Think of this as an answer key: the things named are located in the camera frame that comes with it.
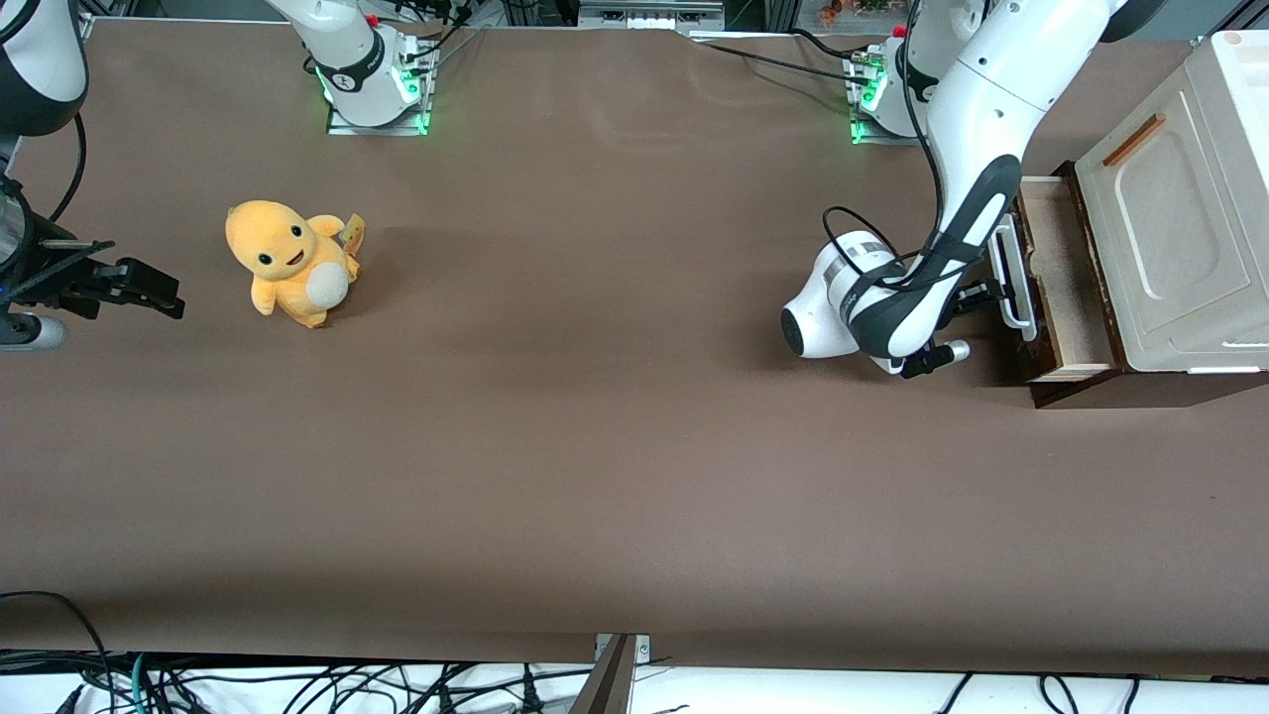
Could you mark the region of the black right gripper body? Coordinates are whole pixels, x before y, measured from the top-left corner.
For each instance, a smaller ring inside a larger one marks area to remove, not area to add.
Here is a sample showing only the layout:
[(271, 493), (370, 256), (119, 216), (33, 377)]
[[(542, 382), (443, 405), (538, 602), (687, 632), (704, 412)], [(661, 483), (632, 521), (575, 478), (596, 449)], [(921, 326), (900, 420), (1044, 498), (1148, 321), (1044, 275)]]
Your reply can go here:
[(115, 247), (113, 240), (80, 240), (36, 209), (13, 178), (3, 180), (1, 311), (6, 317), (16, 304), (46, 304), (94, 320), (102, 302), (119, 304), (118, 289), (98, 276), (104, 264), (95, 254)]

